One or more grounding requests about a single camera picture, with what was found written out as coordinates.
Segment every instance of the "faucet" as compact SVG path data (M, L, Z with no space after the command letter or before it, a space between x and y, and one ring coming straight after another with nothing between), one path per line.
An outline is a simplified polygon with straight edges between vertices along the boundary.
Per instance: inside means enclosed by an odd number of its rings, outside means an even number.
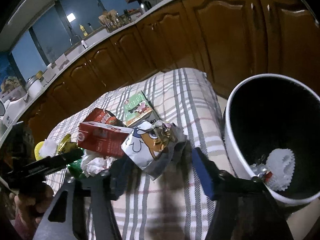
M74 34L74 36L78 37L80 41L82 40L78 34Z

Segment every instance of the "candy wrapper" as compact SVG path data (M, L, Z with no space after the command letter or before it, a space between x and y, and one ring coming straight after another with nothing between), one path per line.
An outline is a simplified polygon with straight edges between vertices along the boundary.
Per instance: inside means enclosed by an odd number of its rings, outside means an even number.
M152 180L158 178L169 162L180 159L187 137L174 123L158 120L154 125L144 121L128 135L122 150Z

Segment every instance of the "food package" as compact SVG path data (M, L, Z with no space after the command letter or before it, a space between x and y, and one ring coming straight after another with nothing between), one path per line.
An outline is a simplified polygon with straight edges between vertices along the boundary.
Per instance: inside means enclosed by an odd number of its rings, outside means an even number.
M100 171L110 169L115 160L116 158L103 158L96 152L85 150L80 166L86 177L95 176Z
M144 121L133 129L121 148L155 180L172 160L177 162L180 159L186 142L183 129L174 123L158 120L152 125Z
M124 102L124 117L128 127L137 126L144 120L151 124L159 120L158 115L152 109L150 102L142 91L134 94Z
M99 153L102 156L122 157L121 144L132 132L132 128L81 122L78 131L78 146Z
M84 122L100 122L104 124L111 124L123 127L124 124L118 120L113 113L108 110L95 108L87 117Z

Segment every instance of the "white countertop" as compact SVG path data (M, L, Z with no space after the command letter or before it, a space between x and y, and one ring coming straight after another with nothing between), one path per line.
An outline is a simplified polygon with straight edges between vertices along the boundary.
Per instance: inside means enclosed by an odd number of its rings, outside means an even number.
M79 59L82 55L84 55L86 52L88 52L90 49L94 48L97 44L99 44L100 42L110 38L111 36L119 33L120 31L129 28L133 25L135 25L137 22L141 21L142 19L144 19L145 17L147 17L148 15L152 14L154 11L158 10L159 8L165 6L166 4L172 2L174 0L163 0L160 3L158 3L157 5L155 5L154 7L152 7L150 10L148 10L145 14L143 14L140 18L138 18L136 21L127 24L126 26L123 26L115 31L113 31L112 33L109 33L106 37L102 38L101 40L95 42L94 44L90 45L86 50L82 51L77 57L75 57L73 60L70 60L70 62L63 68L63 70L61 70L57 75L55 75L53 77L53 79L48 83L47 86L45 86L38 94L37 96L32 99L31 101L28 102L28 104L25 106L25 108L18 114L18 116L15 118L15 120L12 121L12 124L7 128L7 130L5 131L5 133L1 136L0 138L0 147L2 146L5 138L8 136L9 132L12 129L12 125L15 124L21 117L22 115L26 112L26 110L41 96L43 95L43 93L49 88L49 86L69 67L71 66L77 59Z

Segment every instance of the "cabinet handle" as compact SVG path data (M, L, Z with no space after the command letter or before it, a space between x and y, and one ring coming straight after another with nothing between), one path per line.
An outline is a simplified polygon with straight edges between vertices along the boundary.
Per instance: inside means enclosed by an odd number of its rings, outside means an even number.
M259 22L258 22L258 19L257 19L257 11L256 11L256 7L254 6L253 3L251 3L251 10L252 10L252 15L253 15L253 24L254 24L254 27L256 29L259 28Z

